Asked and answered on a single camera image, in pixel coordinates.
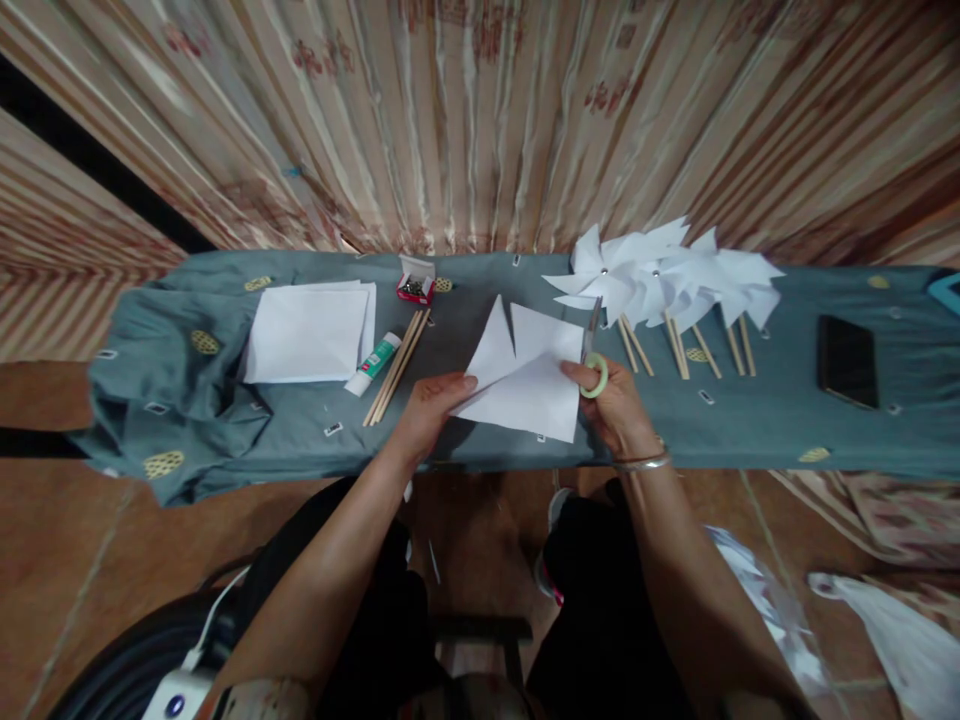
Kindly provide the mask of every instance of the striped curtain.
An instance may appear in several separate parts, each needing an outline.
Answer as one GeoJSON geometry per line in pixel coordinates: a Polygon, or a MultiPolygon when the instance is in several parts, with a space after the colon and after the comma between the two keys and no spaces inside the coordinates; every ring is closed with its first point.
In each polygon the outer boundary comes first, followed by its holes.
{"type": "Polygon", "coordinates": [[[689,214],[779,262],[960,257],[928,224],[960,193],[949,2],[0,0],[0,49],[223,248],[689,214]]]}
{"type": "Polygon", "coordinates": [[[0,112],[0,362],[89,360],[119,293],[183,257],[0,112]]]}

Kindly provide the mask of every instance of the table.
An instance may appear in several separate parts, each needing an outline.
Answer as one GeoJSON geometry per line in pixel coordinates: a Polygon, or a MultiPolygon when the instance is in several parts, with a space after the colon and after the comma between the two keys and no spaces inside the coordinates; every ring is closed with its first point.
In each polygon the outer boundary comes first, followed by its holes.
{"type": "MultiPolygon", "coordinates": [[[[466,368],[497,294],[570,322],[588,321],[587,311],[553,302],[559,293],[540,277],[569,272],[566,255],[522,256],[518,262],[507,253],[432,260],[455,288],[435,297],[435,324],[424,331],[384,421],[375,427],[361,424],[380,379],[357,399],[339,383],[248,387],[234,376],[262,292],[248,288],[265,283],[376,282],[377,337],[402,334],[417,306],[394,293],[397,257],[237,251],[195,255],[121,299],[107,343],[117,355],[91,365],[96,422],[72,439],[94,467],[107,472],[145,478],[144,463],[157,456],[155,472],[176,465],[150,481],[166,505],[252,483],[358,473],[385,442],[416,379],[466,368]],[[216,338],[219,352],[197,352],[190,341],[195,331],[216,338]],[[166,410],[157,414],[147,409],[150,404],[166,410]],[[338,423],[342,429],[324,433],[338,423]]],[[[737,375],[719,316],[708,316],[699,327],[723,373],[720,380],[709,365],[696,362],[689,363],[691,379],[682,380],[664,329],[637,330],[656,372],[650,378],[641,368],[637,385],[676,464],[960,477],[960,318],[925,292],[937,269],[782,269],[787,274],[775,285],[783,300],[768,324],[769,339],[750,330],[755,378],[737,375]],[[871,284],[877,276],[883,281],[871,284]],[[822,314],[874,331],[880,411],[817,389],[822,314]],[[829,455],[808,465],[800,461],[818,448],[829,455]]],[[[684,338],[694,346],[692,333],[684,338]]],[[[627,364],[616,329],[599,332],[595,346],[627,364]]],[[[582,418],[570,444],[454,418],[421,469],[502,471],[606,460],[582,418]]]]}

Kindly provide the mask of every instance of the glue stick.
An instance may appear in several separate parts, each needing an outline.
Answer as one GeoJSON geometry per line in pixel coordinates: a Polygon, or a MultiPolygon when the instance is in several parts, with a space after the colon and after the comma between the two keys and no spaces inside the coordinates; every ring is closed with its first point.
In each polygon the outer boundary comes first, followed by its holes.
{"type": "Polygon", "coordinates": [[[380,372],[380,369],[393,357],[393,353],[397,351],[398,347],[400,347],[400,338],[393,333],[384,335],[383,340],[377,343],[373,352],[370,353],[366,360],[360,363],[357,372],[354,373],[352,378],[347,380],[347,384],[343,387],[357,397],[362,396],[367,388],[370,387],[370,383],[373,382],[373,379],[377,376],[377,373],[380,372]]]}

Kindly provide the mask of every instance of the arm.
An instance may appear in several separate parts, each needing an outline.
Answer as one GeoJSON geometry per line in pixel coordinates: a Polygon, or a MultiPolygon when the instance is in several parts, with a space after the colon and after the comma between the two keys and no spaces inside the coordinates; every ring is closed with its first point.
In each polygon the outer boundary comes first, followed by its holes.
{"type": "MultiPolygon", "coordinates": [[[[581,407],[619,460],[663,452],[631,374],[607,360],[610,378],[596,400],[581,407]]],[[[565,363],[578,384],[595,387],[599,373],[565,363]]],[[[697,521],[669,465],[621,474],[644,582],[657,624],[687,694],[701,717],[714,717],[721,699],[737,691],[800,701],[779,648],[697,521]]]]}
{"type": "Polygon", "coordinates": [[[260,678],[293,678],[316,696],[337,662],[370,584],[403,490],[447,414],[476,378],[420,380],[396,429],[257,613],[208,697],[260,678]]]}

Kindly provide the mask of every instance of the bamboo skewer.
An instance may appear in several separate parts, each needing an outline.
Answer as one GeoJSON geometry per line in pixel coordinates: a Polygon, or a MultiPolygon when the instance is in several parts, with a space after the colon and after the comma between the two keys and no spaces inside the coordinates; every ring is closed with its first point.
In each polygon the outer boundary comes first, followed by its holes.
{"type": "Polygon", "coordinates": [[[743,352],[747,355],[747,367],[750,368],[750,377],[757,376],[757,366],[753,364],[753,349],[750,347],[750,334],[747,332],[747,321],[740,316],[740,337],[743,339],[743,352]]]}
{"type": "Polygon", "coordinates": [[[393,359],[393,364],[387,371],[387,377],[384,379],[383,384],[380,385],[380,389],[377,391],[377,396],[373,399],[373,404],[370,405],[370,410],[367,412],[367,416],[363,419],[364,427],[367,427],[371,424],[370,421],[373,419],[374,414],[376,414],[377,408],[380,407],[380,401],[383,399],[387,388],[390,387],[390,382],[397,374],[397,369],[400,367],[400,359],[407,353],[407,348],[410,346],[410,339],[413,337],[413,330],[416,327],[417,320],[420,319],[420,315],[422,314],[423,311],[417,310],[413,314],[413,317],[410,318],[410,324],[407,325],[407,331],[403,334],[403,340],[400,342],[400,347],[397,348],[397,354],[393,359]]]}
{"type": "Polygon", "coordinates": [[[683,377],[683,360],[680,359],[680,350],[677,346],[677,338],[673,334],[673,321],[670,319],[670,313],[663,313],[664,325],[667,326],[667,335],[670,337],[670,347],[673,348],[673,357],[677,361],[677,370],[680,371],[680,377],[683,377]]]}
{"type": "Polygon", "coordinates": [[[733,350],[733,359],[737,363],[737,373],[742,377],[746,375],[743,369],[743,361],[740,359],[740,348],[737,346],[737,338],[733,334],[733,327],[727,328],[727,340],[730,341],[730,349],[733,350]]]}
{"type": "Polygon", "coordinates": [[[680,355],[680,362],[683,364],[682,377],[684,380],[690,379],[690,366],[687,365],[687,351],[683,347],[683,336],[680,334],[680,331],[677,329],[677,321],[671,318],[671,323],[673,323],[673,334],[677,336],[677,351],[680,355]]]}
{"type": "Polygon", "coordinates": [[[383,413],[386,411],[386,404],[389,402],[388,398],[392,397],[393,395],[392,388],[394,388],[399,382],[398,377],[400,372],[402,372],[404,361],[413,350],[413,344],[415,342],[414,338],[416,338],[417,330],[420,329],[422,324],[423,311],[417,311],[417,313],[414,315],[413,326],[410,328],[410,337],[407,339],[407,342],[403,347],[403,352],[397,354],[397,359],[394,362],[393,373],[383,384],[383,393],[380,395],[380,399],[377,401],[377,406],[373,411],[373,417],[370,419],[371,425],[376,425],[383,417],[383,413]]]}
{"type": "Polygon", "coordinates": [[[403,358],[403,364],[400,365],[400,369],[397,370],[397,374],[393,377],[393,383],[390,385],[390,390],[388,394],[384,396],[383,403],[380,405],[380,409],[377,411],[377,414],[373,416],[373,424],[376,425],[383,419],[383,414],[387,410],[387,406],[390,404],[390,401],[393,399],[393,393],[396,392],[397,385],[400,384],[400,379],[403,377],[404,370],[407,369],[407,363],[410,362],[410,357],[413,355],[414,350],[417,349],[417,343],[420,342],[420,334],[423,332],[423,328],[427,325],[427,320],[430,319],[430,310],[427,310],[424,313],[423,317],[420,320],[420,325],[417,326],[416,333],[413,336],[413,340],[410,343],[410,348],[407,350],[406,356],[403,358]]]}
{"type": "Polygon", "coordinates": [[[627,320],[626,315],[620,316],[620,322],[622,322],[627,328],[627,335],[630,336],[630,340],[633,341],[634,347],[636,347],[637,352],[640,354],[640,362],[643,363],[643,367],[647,370],[647,375],[653,377],[653,368],[650,366],[650,361],[647,360],[647,354],[643,351],[643,348],[640,347],[640,341],[637,340],[637,335],[633,332],[633,328],[630,326],[630,321],[627,320]]]}
{"type": "Polygon", "coordinates": [[[639,372],[637,361],[633,357],[633,350],[630,348],[630,338],[627,337],[627,324],[623,321],[623,315],[617,318],[617,325],[620,326],[620,337],[623,338],[623,346],[627,349],[627,357],[630,358],[630,367],[633,368],[633,374],[639,372]]]}
{"type": "Polygon", "coordinates": [[[710,352],[710,348],[707,347],[707,341],[703,339],[703,335],[700,334],[700,328],[697,327],[697,324],[693,324],[693,334],[697,336],[697,342],[700,343],[700,349],[703,350],[703,354],[707,356],[707,362],[710,363],[710,367],[713,369],[713,374],[717,376],[717,380],[723,377],[720,374],[720,368],[717,367],[716,361],[713,359],[713,353],[710,352]]]}

